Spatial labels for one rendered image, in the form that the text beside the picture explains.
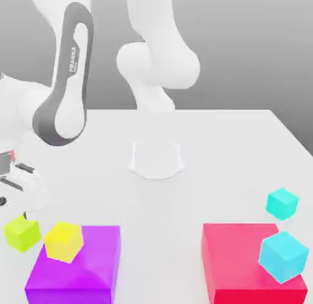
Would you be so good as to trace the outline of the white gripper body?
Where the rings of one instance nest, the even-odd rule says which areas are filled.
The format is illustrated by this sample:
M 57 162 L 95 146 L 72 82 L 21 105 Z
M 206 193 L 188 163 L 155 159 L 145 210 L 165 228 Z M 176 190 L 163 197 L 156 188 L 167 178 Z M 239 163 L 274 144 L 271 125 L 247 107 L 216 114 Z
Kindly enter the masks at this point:
M 47 205 L 49 196 L 46 183 L 38 171 L 29 173 L 15 171 L 10 175 L 12 182 L 21 187 L 22 212 L 28 220 L 34 220 Z

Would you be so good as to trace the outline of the large red box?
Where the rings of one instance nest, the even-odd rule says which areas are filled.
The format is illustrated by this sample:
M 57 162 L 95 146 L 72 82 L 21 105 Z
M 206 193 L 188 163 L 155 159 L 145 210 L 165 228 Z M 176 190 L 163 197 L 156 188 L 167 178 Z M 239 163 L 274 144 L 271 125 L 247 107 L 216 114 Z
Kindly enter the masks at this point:
M 262 240 L 273 223 L 206 223 L 201 256 L 210 304 L 304 304 L 301 276 L 279 284 L 259 265 Z

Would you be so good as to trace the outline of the small yellow cube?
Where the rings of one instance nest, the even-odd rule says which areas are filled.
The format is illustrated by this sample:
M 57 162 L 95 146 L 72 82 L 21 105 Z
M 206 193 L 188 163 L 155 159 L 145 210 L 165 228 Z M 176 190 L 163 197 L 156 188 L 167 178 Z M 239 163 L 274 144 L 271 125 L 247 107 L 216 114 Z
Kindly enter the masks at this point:
M 83 247 L 81 226 L 59 221 L 44 238 L 48 258 L 70 264 Z

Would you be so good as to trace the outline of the small turquoise cube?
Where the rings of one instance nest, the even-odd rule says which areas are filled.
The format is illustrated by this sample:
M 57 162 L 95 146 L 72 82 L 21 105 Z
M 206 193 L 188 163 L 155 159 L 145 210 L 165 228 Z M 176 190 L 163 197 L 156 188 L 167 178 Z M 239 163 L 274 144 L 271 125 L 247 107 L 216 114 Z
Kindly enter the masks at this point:
M 280 188 L 268 195 L 265 209 L 278 220 L 284 221 L 295 214 L 298 202 L 298 196 L 285 188 Z

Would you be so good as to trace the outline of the large purple box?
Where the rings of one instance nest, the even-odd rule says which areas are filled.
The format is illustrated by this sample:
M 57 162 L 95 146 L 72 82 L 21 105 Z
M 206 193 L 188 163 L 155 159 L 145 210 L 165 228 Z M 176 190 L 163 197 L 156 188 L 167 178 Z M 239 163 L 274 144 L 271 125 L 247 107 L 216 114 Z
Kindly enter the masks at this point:
M 71 263 L 42 247 L 25 285 L 28 304 L 114 304 L 120 226 L 83 226 L 83 247 Z

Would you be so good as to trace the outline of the small lime green cube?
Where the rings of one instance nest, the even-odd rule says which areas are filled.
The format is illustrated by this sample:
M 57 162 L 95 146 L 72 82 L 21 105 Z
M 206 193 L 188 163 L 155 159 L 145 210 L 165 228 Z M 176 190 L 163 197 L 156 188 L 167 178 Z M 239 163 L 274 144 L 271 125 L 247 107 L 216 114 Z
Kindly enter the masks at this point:
M 41 239 L 38 221 L 28 220 L 24 215 L 7 223 L 4 233 L 9 246 L 23 253 Z

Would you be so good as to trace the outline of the small sky blue cube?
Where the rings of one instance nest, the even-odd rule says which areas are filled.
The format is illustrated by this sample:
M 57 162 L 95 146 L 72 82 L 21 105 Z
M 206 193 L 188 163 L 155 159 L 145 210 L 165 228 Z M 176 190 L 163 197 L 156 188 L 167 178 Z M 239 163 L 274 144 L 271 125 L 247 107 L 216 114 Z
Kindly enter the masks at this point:
M 301 275 L 309 249 L 286 231 L 262 240 L 259 264 L 278 283 L 283 284 Z

